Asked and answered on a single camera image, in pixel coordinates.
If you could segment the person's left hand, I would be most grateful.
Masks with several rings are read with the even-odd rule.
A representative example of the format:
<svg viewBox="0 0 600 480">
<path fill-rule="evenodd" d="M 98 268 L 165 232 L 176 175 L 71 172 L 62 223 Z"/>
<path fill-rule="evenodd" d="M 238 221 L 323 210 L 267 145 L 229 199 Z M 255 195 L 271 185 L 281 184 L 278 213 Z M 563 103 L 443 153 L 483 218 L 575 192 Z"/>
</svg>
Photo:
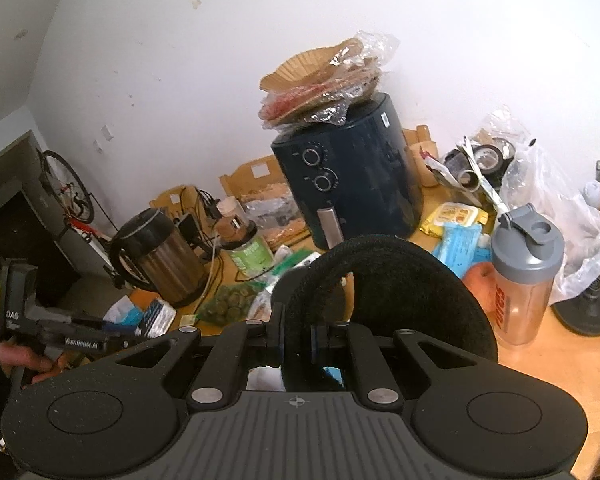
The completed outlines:
<svg viewBox="0 0 600 480">
<path fill-rule="evenodd" d="M 33 373 L 32 384 L 57 376 L 60 369 L 46 356 L 39 356 L 32 349 L 8 341 L 0 342 L 0 367 L 6 375 L 14 368 L 22 367 Z"/>
</svg>

